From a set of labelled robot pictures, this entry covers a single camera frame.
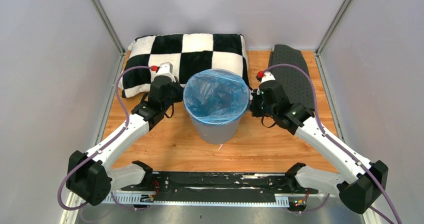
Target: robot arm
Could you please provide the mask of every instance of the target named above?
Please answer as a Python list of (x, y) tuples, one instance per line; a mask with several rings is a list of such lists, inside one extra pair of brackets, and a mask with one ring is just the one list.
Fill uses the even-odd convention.
[[(172, 75), (172, 64), (163, 63), (150, 85), (148, 100), (145, 94), (129, 115), (129, 124), (122, 123), (114, 132), (102, 142), (90, 148), (85, 153), (75, 151), (69, 158), (68, 172), (94, 153), (97, 155), (78, 169), (66, 182), (66, 187), (95, 206), (100, 204), (111, 191), (129, 185), (149, 186), (152, 169), (140, 161), (134, 161), (129, 166), (112, 169), (112, 165), (119, 156), (127, 150), (137, 139), (147, 134), (166, 115), (169, 107), (183, 100), (183, 88)], [(106, 149), (100, 147), (117, 136)]]
[[(288, 130), (314, 147), (339, 171), (322, 171), (297, 163), (286, 172), (286, 176), (292, 178), (295, 186), (293, 189), (312, 188), (339, 196), (349, 209), (363, 214), (381, 192), (361, 164), (376, 176), (383, 188), (386, 187), (387, 166), (380, 160), (373, 163), (358, 154), (321, 124), (326, 134), (324, 135), (312, 110), (298, 103), (290, 103), (283, 86), (270, 72), (263, 73), (258, 80), (261, 83), (259, 88), (254, 90), (249, 107), (252, 116), (272, 118), (280, 128)], [(338, 142), (359, 162), (353, 160), (327, 136)]]

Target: gray bin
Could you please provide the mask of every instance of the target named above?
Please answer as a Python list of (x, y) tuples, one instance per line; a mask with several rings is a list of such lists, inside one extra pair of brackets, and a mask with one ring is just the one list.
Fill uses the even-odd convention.
[(233, 72), (209, 69), (188, 80), (183, 102), (198, 135), (207, 143), (223, 144), (236, 134), (250, 90)]

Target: checkerboard pattern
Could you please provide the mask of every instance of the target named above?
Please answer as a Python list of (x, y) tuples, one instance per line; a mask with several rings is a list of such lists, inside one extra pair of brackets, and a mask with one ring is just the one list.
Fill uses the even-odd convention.
[[(191, 76), (207, 69), (231, 71), (249, 85), (245, 38), (240, 34), (149, 35), (135, 39), (125, 69), (171, 63), (172, 74), (185, 86)], [(150, 90), (156, 72), (136, 69), (121, 79), (122, 97), (130, 98)]]

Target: wooden floor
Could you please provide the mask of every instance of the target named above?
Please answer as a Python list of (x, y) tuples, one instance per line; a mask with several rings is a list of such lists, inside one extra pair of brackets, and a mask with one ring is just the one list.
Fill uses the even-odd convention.
[[(255, 76), (268, 66), (270, 51), (248, 51), (249, 80), (257, 88)], [(326, 94), (312, 51), (303, 51), (303, 56), (313, 80), (321, 121), (336, 133)], [(140, 102), (141, 95), (124, 99), (131, 111)], [(113, 100), (104, 137), (125, 120), (124, 112), (116, 97)], [(315, 149), (303, 140), (292, 136), (277, 126), (265, 128), (260, 118), (246, 113), (240, 121), (237, 133), (221, 149), (219, 145), (205, 143), (197, 135), (189, 115), (182, 103), (175, 104), (171, 119), (162, 120), (152, 131), (138, 139), (116, 161), (114, 167), (129, 165), (139, 160), (155, 171), (215, 171), (215, 172), (285, 172), (297, 162), (336, 172), (336, 169)]]

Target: black foam mat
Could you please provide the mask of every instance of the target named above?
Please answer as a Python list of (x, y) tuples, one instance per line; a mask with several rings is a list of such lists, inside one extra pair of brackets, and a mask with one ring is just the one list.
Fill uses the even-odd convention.
[[(288, 45), (277, 44), (269, 57), (268, 66), (276, 64), (291, 64), (305, 71), (309, 76), (307, 63), (300, 50)], [(300, 103), (306, 108), (314, 110), (314, 96), (311, 86), (305, 76), (289, 67), (276, 67), (271, 70), (275, 80), (280, 82), (285, 94), (292, 104)]]

